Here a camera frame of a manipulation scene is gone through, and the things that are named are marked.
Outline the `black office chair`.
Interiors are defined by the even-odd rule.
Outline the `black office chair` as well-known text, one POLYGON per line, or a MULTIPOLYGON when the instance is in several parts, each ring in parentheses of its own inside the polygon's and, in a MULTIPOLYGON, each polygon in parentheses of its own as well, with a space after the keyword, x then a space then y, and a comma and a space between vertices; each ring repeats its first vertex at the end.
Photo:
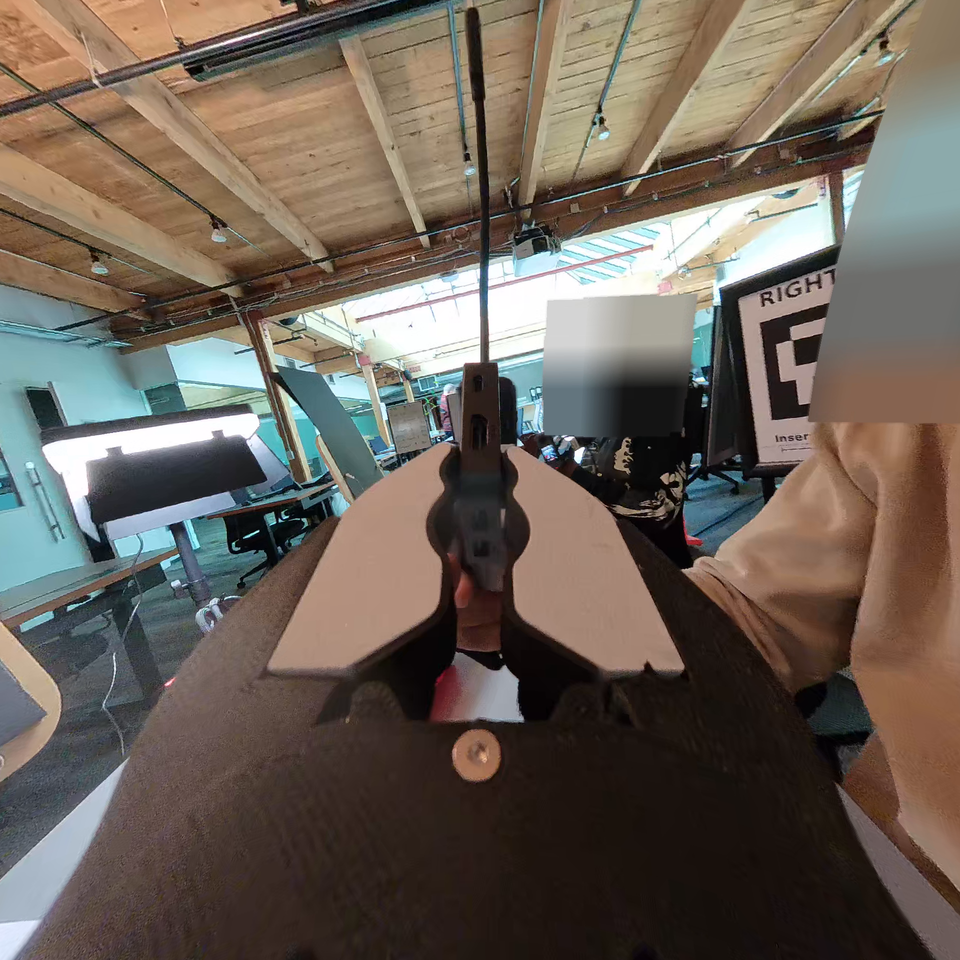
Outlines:
POLYGON ((294 540, 306 533, 307 524, 299 518, 283 518, 275 515, 275 522, 268 522, 266 513, 242 512, 222 517, 226 546, 231 555, 262 553, 264 560, 243 573, 236 583, 242 591, 247 582, 259 573, 265 573, 290 551, 294 540))

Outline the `person's right hand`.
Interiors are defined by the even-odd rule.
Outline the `person's right hand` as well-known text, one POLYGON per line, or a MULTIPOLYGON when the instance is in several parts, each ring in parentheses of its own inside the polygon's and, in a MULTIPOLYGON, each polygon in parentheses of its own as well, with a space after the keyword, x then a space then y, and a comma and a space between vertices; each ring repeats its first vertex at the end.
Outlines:
POLYGON ((498 655, 501 651, 502 594, 481 588, 453 553, 447 554, 457 612, 457 647, 464 654, 498 655))

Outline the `wooden desk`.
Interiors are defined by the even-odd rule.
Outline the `wooden desk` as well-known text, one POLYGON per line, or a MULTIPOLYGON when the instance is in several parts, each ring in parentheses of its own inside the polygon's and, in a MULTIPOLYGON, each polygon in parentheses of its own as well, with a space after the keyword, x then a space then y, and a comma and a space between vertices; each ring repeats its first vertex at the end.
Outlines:
POLYGON ((156 698, 162 676, 136 606, 142 594, 168 585, 162 564, 176 556, 174 549, 149 551, 14 586, 2 591, 2 621, 61 686, 106 653, 110 642, 102 630, 77 633, 105 618, 119 637, 142 698, 156 698))

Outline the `framed tag sign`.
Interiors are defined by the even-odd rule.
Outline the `framed tag sign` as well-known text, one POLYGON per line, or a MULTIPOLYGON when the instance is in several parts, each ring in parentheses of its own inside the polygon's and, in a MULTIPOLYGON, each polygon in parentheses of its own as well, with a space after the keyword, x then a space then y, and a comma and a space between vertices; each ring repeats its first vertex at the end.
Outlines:
POLYGON ((772 496, 811 452, 810 403, 839 245, 727 284, 721 319, 729 344, 744 478, 772 496))

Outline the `small whiteboard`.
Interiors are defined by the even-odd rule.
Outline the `small whiteboard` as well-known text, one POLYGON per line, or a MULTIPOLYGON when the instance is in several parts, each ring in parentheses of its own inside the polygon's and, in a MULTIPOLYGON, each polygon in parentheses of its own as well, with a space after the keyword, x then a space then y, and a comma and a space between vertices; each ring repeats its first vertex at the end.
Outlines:
POLYGON ((396 454, 416 454, 433 446, 423 402, 396 403, 387 407, 387 414, 396 454))

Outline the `studio softbox light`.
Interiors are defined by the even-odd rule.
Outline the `studio softbox light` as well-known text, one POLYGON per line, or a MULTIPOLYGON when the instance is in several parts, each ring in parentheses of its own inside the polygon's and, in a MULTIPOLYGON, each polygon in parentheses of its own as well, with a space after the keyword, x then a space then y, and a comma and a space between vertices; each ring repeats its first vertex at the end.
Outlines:
POLYGON ((66 489, 79 529, 117 541, 269 492, 286 464, 258 436, 248 404, 42 430, 41 449, 66 489))

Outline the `person's right forearm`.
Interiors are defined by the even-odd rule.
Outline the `person's right forearm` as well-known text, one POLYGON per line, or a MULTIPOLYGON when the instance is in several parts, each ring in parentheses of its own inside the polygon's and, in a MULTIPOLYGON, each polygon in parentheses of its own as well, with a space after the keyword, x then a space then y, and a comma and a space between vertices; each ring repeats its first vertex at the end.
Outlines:
POLYGON ((823 423, 761 512, 687 576, 798 689, 958 703, 957 424, 823 423))

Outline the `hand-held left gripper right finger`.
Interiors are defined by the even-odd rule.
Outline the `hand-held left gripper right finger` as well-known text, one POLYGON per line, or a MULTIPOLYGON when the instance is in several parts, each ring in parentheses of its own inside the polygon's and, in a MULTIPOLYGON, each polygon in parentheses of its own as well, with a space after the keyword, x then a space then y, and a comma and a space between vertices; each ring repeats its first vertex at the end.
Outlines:
POLYGON ((526 541, 512 562, 503 613, 511 638, 542 642, 612 680, 685 670, 617 522, 595 497, 519 447, 509 505, 526 541))

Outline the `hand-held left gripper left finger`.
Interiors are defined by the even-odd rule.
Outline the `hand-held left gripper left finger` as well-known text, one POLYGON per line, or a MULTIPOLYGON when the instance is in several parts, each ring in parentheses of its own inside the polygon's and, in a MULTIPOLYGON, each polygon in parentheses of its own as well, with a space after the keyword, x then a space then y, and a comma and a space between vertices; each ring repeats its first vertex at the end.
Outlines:
POLYGON ((270 656, 270 674, 354 678, 427 625, 441 608, 445 573, 428 521, 457 452, 432 446, 339 518, 270 656))

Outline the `black port adapter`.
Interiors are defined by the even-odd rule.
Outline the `black port adapter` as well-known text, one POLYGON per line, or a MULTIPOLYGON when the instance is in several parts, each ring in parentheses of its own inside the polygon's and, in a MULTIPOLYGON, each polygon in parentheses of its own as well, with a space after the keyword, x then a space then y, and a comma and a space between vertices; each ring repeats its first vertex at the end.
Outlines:
POLYGON ((459 555, 474 586, 502 593, 509 540, 509 461, 501 444, 498 365, 466 364, 462 378, 460 471, 454 498, 459 555))

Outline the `curved plywood chair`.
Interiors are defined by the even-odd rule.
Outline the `curved plywood chair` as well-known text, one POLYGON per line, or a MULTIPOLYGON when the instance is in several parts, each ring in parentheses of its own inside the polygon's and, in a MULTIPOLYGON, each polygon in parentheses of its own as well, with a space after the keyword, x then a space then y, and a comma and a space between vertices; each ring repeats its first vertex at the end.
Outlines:
POLYGON ((62 695, 48 672, 1 625, 1 780, 30 762, 52 738, 62 695))

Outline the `long office desk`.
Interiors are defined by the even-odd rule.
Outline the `long office desk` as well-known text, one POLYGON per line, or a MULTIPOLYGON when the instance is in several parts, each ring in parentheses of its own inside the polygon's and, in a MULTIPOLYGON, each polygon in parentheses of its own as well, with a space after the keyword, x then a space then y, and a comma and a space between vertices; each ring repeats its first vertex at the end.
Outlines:
POLYGON ((335 483, 311 486, 297 490, 291 489, 280 494, 261 497, 246 504, 208 513, 204 515, 202 519, 214 521, 224 520, 229 517, 240 517, 244 515, 263 516, 280 513, 284 510, 296 507, 302 507, 309 510, 318 504, 330 500, 330 498, 339 493, 339 486, 335 483))

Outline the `ceiling projector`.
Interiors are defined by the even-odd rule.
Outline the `ceiling projector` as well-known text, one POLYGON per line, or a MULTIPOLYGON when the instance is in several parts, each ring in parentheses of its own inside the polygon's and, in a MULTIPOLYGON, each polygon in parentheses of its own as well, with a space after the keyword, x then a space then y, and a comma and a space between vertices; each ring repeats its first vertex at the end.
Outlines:
POLYGON ((510 251, 513 276, 526 279, 557 268, 563 247, 549 227, 526 225, 510 235, 510 251))

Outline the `person's beige hoodie torso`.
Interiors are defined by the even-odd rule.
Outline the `person's beige hoodie torso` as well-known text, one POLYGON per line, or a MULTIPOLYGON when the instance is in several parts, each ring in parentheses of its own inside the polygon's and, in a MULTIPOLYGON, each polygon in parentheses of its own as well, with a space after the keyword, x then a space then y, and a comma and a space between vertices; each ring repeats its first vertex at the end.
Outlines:
POLYGON ((892 775, 896 820, 958 886, 958 601, 938 587, 871 587, 850 653, 892 775))

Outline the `dark leaning panel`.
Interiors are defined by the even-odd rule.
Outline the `dark leaning panel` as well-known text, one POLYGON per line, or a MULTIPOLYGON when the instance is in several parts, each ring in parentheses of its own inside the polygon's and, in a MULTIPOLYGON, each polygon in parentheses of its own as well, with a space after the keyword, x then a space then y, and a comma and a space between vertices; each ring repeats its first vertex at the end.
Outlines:
POLYGON ((384 476, 366 439, 320 374, 282 367, 271 380, 306 414, 317 431, 320 458, 352 505, 384 476))

